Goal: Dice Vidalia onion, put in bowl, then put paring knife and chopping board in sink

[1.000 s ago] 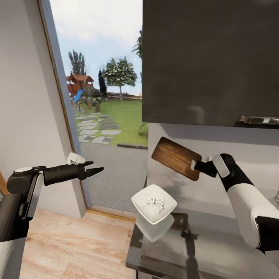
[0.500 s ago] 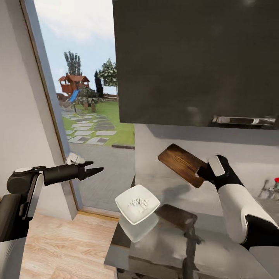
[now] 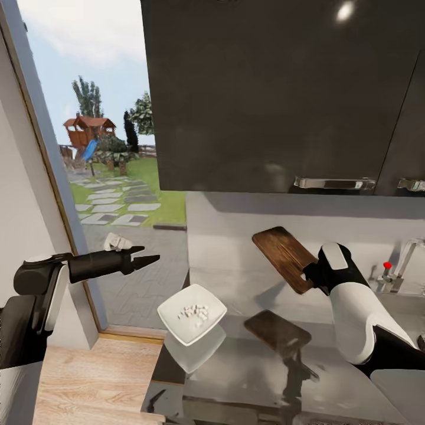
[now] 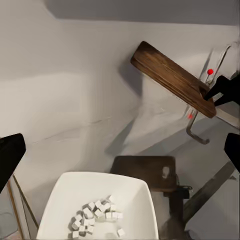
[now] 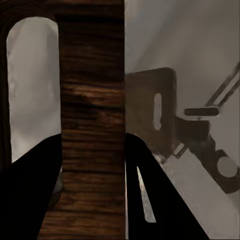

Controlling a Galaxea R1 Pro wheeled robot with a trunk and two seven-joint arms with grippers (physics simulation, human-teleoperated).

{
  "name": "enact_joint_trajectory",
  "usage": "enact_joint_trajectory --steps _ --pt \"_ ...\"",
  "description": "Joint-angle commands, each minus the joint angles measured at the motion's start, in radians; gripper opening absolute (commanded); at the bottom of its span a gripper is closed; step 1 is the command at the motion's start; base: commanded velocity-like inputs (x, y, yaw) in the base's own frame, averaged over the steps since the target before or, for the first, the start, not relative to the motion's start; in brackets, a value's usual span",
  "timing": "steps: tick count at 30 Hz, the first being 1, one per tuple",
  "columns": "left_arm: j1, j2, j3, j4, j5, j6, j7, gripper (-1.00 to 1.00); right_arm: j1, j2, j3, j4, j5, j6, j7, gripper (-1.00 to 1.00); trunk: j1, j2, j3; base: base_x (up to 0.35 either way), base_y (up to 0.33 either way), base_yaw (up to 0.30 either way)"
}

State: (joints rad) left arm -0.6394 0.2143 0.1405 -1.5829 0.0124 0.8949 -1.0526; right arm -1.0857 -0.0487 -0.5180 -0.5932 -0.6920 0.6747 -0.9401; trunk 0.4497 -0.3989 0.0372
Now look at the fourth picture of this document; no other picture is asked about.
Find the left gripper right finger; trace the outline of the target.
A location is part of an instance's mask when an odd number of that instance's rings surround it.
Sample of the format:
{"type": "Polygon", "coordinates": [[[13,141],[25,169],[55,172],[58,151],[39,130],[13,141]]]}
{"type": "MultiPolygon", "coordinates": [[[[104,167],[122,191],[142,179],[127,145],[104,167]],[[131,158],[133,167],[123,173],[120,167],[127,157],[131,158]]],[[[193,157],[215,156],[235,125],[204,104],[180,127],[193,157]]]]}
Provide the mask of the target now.
{"type": "Polygon", "coordinates": [[[224,151],[240,172],[240,134],[228,134],[225,141],[224,151]]]}

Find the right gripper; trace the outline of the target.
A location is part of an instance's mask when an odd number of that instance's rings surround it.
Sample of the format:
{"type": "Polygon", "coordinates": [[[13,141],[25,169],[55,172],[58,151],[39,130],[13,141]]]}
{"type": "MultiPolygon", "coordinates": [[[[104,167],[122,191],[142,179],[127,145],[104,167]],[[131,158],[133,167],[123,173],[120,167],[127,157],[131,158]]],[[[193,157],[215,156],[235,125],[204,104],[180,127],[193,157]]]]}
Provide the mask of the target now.
{"type": "Polygon", "coordinates": [[[231,101],[240,105],[240,74],[232,80],[223,75],[218,77],[212,89],[208,92],[204,99],[208,100],[218,93],[222,93],[223,96],[214,103],[216,107],[231,101]]]}

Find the cutting board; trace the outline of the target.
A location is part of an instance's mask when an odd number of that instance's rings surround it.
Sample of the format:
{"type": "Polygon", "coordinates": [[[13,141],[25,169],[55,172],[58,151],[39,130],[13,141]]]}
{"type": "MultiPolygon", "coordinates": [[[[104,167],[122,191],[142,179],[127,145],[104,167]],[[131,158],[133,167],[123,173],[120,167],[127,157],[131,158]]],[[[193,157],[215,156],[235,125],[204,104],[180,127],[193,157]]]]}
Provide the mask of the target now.
{"type": "Polygon", "coordinates": [[[140,44],[130,62],[208,118],[217,115],[213,98],[204,99],[209,86],[148,42],[140,44]]]}

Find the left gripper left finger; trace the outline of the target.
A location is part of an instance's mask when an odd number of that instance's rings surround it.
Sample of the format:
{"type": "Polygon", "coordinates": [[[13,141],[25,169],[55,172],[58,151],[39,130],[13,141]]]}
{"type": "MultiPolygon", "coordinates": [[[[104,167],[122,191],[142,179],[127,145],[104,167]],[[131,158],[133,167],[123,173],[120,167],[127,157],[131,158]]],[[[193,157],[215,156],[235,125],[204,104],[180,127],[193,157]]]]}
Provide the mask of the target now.
{"type": "Polygon", "coordinates": [[[25,153],[26,145],[21,133],[0,138],[0,193],[25,153]]]}

